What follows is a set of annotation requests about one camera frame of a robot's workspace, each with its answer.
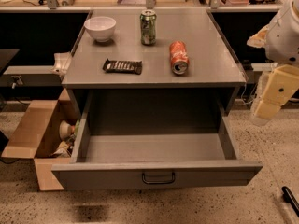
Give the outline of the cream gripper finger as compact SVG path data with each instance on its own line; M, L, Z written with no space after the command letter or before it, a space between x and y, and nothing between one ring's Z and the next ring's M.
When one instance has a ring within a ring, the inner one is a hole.
M256 34L254 34L248 39L247 45L254 48L264 48L268 29L269 29L269 25L265 25Z
M284 64L262 75L251 107L254 125L264 126L299 90L299 68Z

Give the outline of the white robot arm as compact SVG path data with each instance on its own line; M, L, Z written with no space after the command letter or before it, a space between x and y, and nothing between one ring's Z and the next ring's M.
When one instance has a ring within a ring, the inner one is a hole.
M247 45L265 48L278 66L263 73L251 107L251 121L265 125L299 90L299 0L287 0L273 19Z

